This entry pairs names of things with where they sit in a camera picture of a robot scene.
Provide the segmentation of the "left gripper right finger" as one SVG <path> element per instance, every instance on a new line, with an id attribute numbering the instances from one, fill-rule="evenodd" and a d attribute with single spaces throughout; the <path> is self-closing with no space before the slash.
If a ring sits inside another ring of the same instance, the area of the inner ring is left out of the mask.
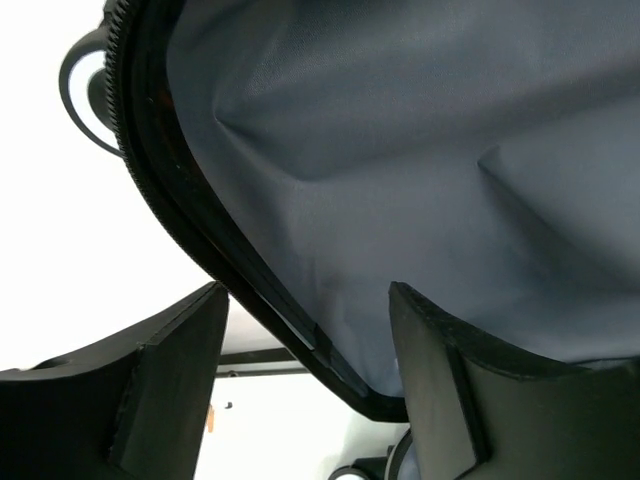
<path id="1" fill-rule="evenodd" d="M 635 479 L 639 362 L 572 365 L 507 343 L 411 286 L 389 289 L 425 479 Z"/>

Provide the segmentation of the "teal pink suitcase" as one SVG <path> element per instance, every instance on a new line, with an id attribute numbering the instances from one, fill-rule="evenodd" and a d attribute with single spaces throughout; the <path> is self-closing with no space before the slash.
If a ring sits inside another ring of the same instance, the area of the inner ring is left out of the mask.
<path id="1" fill-rule="evenodd" d="M 539 356 L 639 362 L 635 1 L 109 1 L 59 92 L 372 420 L 410 426 L 395 282 Z"/>

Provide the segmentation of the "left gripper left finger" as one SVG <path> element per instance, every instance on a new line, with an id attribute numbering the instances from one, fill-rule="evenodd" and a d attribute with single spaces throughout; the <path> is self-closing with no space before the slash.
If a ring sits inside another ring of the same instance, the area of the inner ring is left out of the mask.
<path id="1" fill-rule="evenodd" d="M 192 478 L 228 310 L 209 283 L 86 347 L 3 371 L 2 477 Z"/>

